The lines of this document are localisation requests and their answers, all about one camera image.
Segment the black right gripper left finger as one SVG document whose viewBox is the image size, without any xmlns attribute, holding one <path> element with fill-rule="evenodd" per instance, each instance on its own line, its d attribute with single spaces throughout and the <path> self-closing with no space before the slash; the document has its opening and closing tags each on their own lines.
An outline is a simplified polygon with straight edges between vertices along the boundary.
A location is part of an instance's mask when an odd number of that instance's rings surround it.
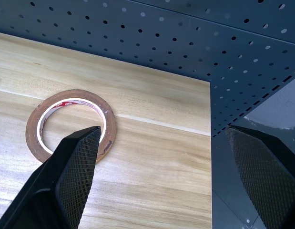
<svg viewBox="0 0 295 229">
<path fill-rule="evenodd" d="M 76 229 L 91 190 L 100 126 L 63 138 L 0 218 L 0 229 Z"/>
</svg>

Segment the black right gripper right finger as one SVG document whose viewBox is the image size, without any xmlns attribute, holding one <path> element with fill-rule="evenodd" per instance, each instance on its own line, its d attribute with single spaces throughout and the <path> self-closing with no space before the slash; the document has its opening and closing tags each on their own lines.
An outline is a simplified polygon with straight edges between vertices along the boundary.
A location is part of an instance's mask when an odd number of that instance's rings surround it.
<svg viewBox="0 0 295 229">
<path fill-rule="evenodd" d="M 295 229 L 295 154 L 277 137 L 231 125 L 242 184 L 267 229 Z"/>
</svg>

